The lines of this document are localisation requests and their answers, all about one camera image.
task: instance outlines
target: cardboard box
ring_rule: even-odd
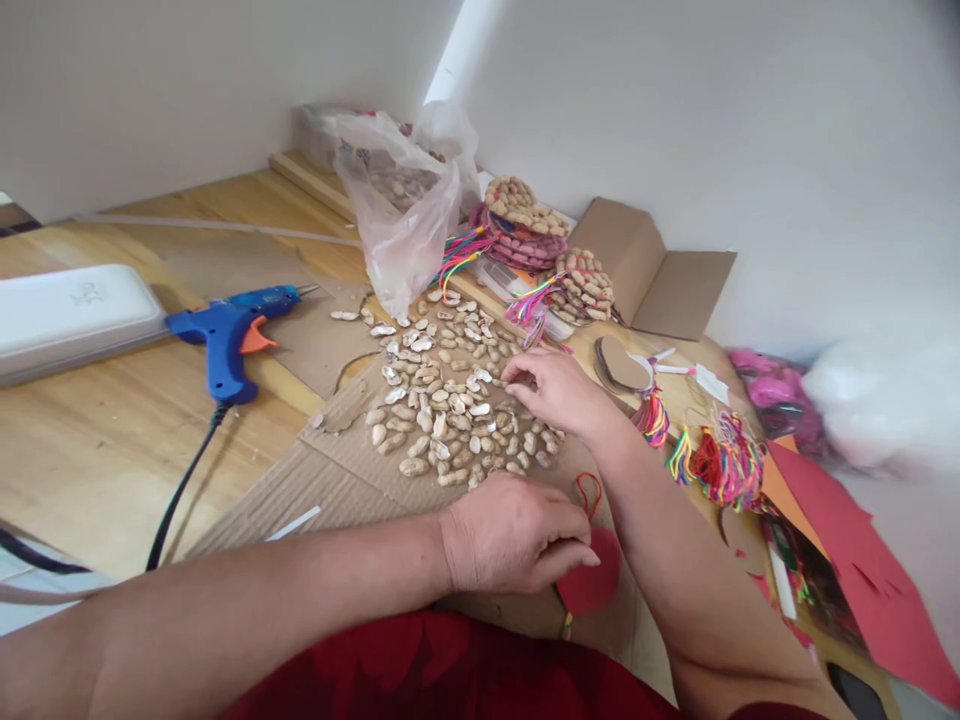
[[[667,250],[650,213],[597,197],[570,235],[610,276],[616,308],[634,330],[700,340],[734,252]]]

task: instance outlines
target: red heart ornament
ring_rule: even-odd
[[[600,564],[581,565],[557,580],[563,604],[574,617],[602,608],[613,599],[620,585],[620,543],[616,533],[597,528],[590,534],[590,547]]]

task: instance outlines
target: red shirt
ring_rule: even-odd
[[[253,718],[640,718],[681,714],[624,667],[560,640],[531,640],[423,611],[341,633],[280,667],[227,711]],[[824,720],[778,703],[731,720]]]

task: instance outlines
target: blue glue gun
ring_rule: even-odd
[[[206,310],[186,310],[167,318],[170,332],[191,345],[207,346],[207,390],[219,403],[242,405],[257,396],[257,385],[243,371],[243,356],[277,347],[260,334],[267,320],[286,315],[319,285],[277,285],[214,300]]]

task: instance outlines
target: pink plastic bag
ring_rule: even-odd
[[[748,349],[731,350],[729,355],[767,437],[793,435],[804,455],[823,456],[828,447],[823,421],[801,385],[808,368]]]

